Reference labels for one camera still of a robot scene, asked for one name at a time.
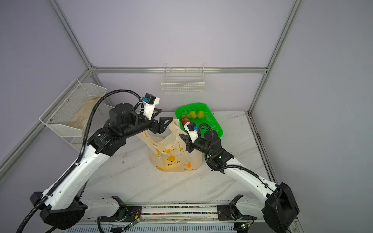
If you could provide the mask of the beige plastic bag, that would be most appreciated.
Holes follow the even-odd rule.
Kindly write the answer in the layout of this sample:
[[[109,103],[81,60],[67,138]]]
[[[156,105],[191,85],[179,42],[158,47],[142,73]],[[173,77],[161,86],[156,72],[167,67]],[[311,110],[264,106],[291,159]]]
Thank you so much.
[[[155,168],[162,172],[185,172],[199,169],[203,155],[194,150],[189,153],[185,142],[179,136],[185,134],[180,128],[180,121],[174,119],[168,126],[171,133],[164,139],[154,136],[149,130],[137,134],[148,146],[148,155]]]

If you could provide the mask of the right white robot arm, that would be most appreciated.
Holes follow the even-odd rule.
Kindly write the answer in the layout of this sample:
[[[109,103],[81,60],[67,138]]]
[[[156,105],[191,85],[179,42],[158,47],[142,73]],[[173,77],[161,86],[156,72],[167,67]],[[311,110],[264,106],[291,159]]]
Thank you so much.
[[[236,196],[230,203],[233,218],[253,216],[265,220],[277,233],[287,233],[300,213],[291,188],[285,184],[269,181],[245,167],[235,156],[225,150],[215,131],[204,136],[197,131],[180,134],[186,144],[186,151],[200,151],[212,171],[221,172],[238,181],[255,196],[255,200]]]

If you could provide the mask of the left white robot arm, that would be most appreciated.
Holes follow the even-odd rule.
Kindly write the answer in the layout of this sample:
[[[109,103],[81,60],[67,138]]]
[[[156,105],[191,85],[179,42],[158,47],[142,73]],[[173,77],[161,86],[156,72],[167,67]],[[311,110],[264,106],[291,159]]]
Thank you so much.
[[[112,108],[107,122],[85,139],[78,158],[65,173],[50,188],[35,192],[30,197],[34,206],[30,215],[40,210],[43,222],[60,230],[66,230],[86,218],[123,216],[127,205],[119,197],[83,201],[79,192],[92,174],[125,146],[128,138],[147,130],[161,134],[173,120],[171,116],[155,119],[161,109],[148,103],[144,107],[142,115],[137,114],[129,103]]]

